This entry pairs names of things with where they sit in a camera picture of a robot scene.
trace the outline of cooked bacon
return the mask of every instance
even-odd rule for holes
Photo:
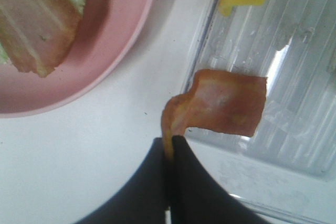
[[[70,0],[0,0],[0,41],[19,71],[45,77],[64,60],[80,19]]]
[[[161,119],[165,152],[187,127],[253,136],[266,101],[266,78],[220,70],[199,70],[189,92],[173,97]]]

